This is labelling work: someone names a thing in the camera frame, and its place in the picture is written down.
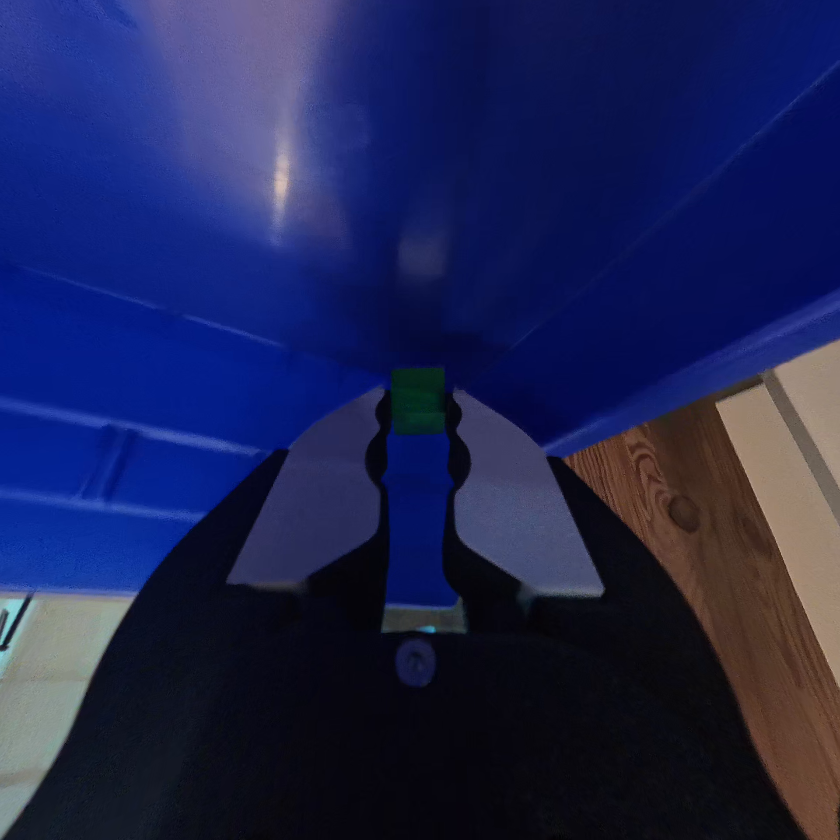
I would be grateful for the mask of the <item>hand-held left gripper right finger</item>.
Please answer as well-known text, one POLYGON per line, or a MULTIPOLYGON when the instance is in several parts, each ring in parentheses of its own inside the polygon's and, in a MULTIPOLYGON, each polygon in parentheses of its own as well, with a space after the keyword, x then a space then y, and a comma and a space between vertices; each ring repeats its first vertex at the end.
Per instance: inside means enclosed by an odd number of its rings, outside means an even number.
POLYGON ((543 449, 466 391, 454 391, 454 525, 472 552, 535 595, 601 597, 604 584, 543 449))

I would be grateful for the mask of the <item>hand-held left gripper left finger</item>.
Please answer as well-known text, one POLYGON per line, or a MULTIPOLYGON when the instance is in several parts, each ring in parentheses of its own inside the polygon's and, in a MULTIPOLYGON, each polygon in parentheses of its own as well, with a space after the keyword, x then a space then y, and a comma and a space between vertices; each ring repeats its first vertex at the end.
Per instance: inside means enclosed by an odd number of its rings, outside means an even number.
POLYGON ((388 417, 385 388, 375 387, 291 444, 227 583, 299 587, 373 539, 384 504, 388 417))

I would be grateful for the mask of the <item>green wooden cube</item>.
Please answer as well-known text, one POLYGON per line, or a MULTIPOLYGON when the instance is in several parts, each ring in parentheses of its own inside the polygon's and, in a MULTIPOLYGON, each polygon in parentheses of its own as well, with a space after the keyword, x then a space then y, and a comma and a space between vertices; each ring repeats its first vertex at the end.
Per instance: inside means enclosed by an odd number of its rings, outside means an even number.
POLYGON ((400 436, 445 432, 446 384, 442 367, 411 367, 391 372, 393 433, 400 436))

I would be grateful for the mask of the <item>blue plastic bin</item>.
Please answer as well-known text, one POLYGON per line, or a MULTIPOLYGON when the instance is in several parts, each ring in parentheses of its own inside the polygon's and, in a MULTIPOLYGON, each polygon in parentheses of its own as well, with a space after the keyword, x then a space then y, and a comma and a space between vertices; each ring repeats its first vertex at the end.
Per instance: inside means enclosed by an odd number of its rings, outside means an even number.
POLYGON ((139 590, 396 368, 570 455, 838 337, 838 2, 1 18, 4 590, 139 590))

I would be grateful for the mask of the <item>wooden ceiling beam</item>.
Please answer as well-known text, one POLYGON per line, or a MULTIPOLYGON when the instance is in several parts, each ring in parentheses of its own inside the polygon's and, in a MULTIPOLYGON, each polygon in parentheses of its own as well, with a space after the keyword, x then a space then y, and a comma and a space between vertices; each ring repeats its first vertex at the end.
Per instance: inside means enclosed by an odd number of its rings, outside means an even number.
POLYGON ((564 462, 687 599, 804 833, 838 838, 838 686, 713 399, 564 462))

